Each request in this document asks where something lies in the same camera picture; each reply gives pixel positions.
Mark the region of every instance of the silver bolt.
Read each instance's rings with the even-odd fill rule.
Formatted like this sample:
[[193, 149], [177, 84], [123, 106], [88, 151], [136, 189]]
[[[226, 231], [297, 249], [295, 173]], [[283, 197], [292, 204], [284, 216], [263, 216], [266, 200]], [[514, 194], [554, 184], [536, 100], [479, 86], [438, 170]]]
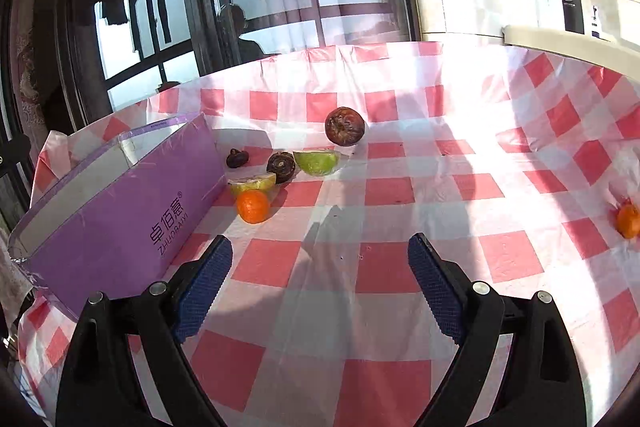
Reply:
[[551, 296], [551, 293], [542, 291], [538, 292], [538, 299], [540, 299], [545, 304], [549, 304], [553, 300], [553, 297]]
[[149, 293], [151, 295], [162, 295], [166, 291], [166, 282], [154, 282], [149, 286]]
[[89, 295], [89, 304], [97, 304], [102, 300], [104, 294], [102, 292], [96, 292]]
[[489, 293], [489, 291], [491, 290], [491, 288], [489, 288], [489, 285], [486, 282], [482, 281], [474, 282], [473, 289], [474, 292], [479, 293], [480, 295], [487, 295], [487, 293]]

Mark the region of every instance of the dark red round fruit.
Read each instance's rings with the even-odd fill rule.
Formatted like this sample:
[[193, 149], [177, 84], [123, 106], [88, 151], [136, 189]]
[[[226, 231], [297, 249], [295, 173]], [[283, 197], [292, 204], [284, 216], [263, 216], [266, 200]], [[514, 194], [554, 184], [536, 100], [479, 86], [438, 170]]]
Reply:
[[249, 153], [247, 151], [231, 149], [229, 156], [226, 157], [226, 166], [230, 169], [237, 169], [238, 167], [242, 167], [248, 161]]
[[267, 172], [274, 172], [276, 185], [288, 182], [296, 171], [296, 161], [290, 152], [276, 152], [267, 162]]
[[336, 145], [350, 147], [364, 136], [364, 120], [350, 107], [339, 107], [329, 113], [324, 121], [326, 137]]

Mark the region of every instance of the table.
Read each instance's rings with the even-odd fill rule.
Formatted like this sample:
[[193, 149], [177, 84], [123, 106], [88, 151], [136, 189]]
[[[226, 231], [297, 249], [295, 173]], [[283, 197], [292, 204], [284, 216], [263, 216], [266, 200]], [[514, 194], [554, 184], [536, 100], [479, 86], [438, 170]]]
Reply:
[[[617, 204], [640, 195], [640, 86], [614, 71], [439, 42], [270, 57], [69, 137], [52, 133], [33, 201], [102, 143], [151, 121], [203, 111], [222, 154], [249, 151], [242, 175], [251, 175], [272, 150], [330, 145], [322, 122], [339, 105], [369, 126], [356, 147], [338, 148], [351, 156], [343, 169], [300, 172], [261, 225], [239, 219], [226, 192], [166, 274], [217, 233], [233, 243], [231, 276], [183, 346], [226, 422], [413, 425], [456, 349], [406, 264], [406, 241], [425, 232], [471, 280], [503, 295], [553, 295], [596, 423], [640, 360], [640, 247], [612, 226]], [[20, 324], [20, 361], [51, 418], [73, 329], [42, 297]], [[472, 420], [490, 410], [509, 343], [498, 344]], [[144, 385], [148, 367], [132, 347]]]

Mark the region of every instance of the green fruit slice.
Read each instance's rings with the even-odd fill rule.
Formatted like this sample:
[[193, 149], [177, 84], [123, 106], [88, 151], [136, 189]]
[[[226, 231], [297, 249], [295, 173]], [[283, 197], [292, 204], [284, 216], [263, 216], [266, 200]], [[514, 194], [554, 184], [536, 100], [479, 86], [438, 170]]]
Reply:
[[273, 172], [243, 178], [241, 180], [229, 180], [231, 193], [238, 197], [245, 190], [269, 190], [276, 184], [276, 175]]
[[330, 149], [294, 152], [298, 167], [312, 176], [326, 176], [334, 172], [340, 154]]

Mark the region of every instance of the orange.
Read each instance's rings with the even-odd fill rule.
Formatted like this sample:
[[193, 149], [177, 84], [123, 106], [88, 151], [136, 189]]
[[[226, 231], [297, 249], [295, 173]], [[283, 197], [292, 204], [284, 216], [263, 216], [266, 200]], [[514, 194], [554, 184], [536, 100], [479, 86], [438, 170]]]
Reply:
[[269, 198], [261, 190], [246, 190], [236, 200], [238, 215], [251, 225], [263, 222], [269, 217]]
[[640, 212], [633, 203], [623, 204], [616, 216], [616, 228], [625, 239], [640, 234]]

